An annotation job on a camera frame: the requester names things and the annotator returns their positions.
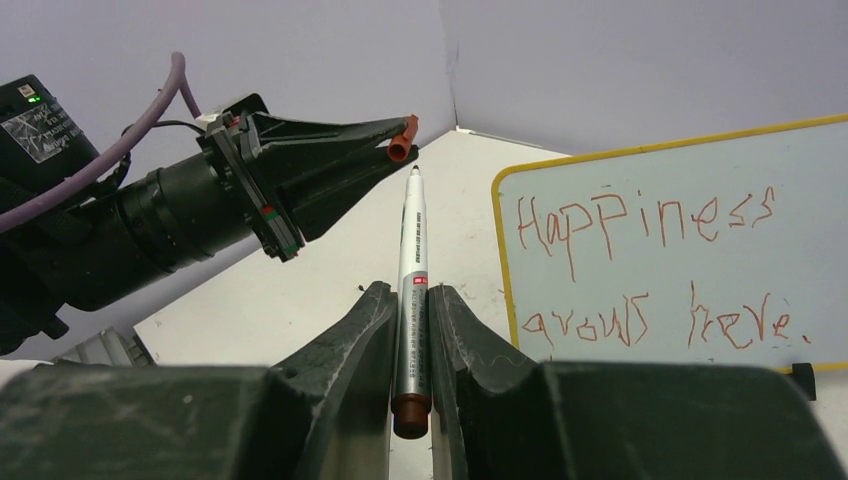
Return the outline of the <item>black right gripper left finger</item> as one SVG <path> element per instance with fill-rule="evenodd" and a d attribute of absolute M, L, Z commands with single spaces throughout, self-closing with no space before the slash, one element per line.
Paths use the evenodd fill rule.
<path fill-rule="evenodd" d="M 388 462 L 397 297 L 369 285 L 348 313 L 270 366 L 41 364 L 1 391 L 5 479 L 295 479 L 332 463 L 335 421 Z"/>

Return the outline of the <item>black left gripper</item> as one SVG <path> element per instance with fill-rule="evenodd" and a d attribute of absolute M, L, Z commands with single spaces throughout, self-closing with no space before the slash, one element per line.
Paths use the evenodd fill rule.
<path fill-rule="evenodd" d="M 231 99 L 197 117 L 197 142 L 242 223 L 282 262 L 419 157 L 417 145 L 399 162 L 389 154 L 388 142 L 411 127 L 409 116 L 337 124 L 267 113 L 257 93 Z M 284 185 L 290 214 L 271 185 Z"/>

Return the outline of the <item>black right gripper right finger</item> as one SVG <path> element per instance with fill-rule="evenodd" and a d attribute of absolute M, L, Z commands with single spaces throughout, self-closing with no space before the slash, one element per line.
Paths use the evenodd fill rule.
<path fill-rule="evenodd" d="M 843 479 L 788 374 L 537 362 L 449 285 L 429 292 L 437 479 Z"/>

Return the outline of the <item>white red whiteboard marker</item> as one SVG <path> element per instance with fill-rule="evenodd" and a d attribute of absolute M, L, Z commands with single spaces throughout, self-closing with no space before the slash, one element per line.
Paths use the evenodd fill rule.
<path fill-rule="evenodd" d="M 402 439 L 429 430 L 432 382 L 427 294 L 428 221 L 424 179 L 415 166 L 406 181 L 402 212 L 395 366 L 391 391 L 393 431 Z"/>

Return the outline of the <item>red marker cap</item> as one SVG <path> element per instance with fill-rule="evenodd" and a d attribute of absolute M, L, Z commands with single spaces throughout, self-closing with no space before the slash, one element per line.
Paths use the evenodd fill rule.
<path fill-rule="evenodd" d="M 396 163 L 403 162 L 409 157 L 419 129 L 417 115 L 409 115 L 404 120 L 406 123 L 404 131 L 392 137 L 386 148 L 389 159 Z"/>

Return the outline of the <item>yellow framed whiteboard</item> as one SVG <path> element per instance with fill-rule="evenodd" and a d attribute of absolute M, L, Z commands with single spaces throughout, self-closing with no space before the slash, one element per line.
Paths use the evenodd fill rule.
<path fill-rule="evenodd" d="M 491 186 L 535 360 L 847 365 L 847 118 L 512 166 Z"/>

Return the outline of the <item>black whiteboard stand foot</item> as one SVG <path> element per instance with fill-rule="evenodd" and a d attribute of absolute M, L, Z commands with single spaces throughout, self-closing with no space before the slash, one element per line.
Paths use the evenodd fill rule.
<path fill-rule="evenodd" d="M 815 370 L 811 363 L 793 363 L 788 376 L 809 401 L 817 400 Z"/>

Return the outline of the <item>aluminium rail front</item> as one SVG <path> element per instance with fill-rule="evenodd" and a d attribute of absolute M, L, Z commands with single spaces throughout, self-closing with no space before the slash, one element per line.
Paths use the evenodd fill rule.
<path fill-rule="evenodd" d="M 146 367 L 156 364 L 137 335 L 125 337 L 113 328 L 103 330 L 77 344 L 52 359 L 51 362 L 126 367 Z"/>

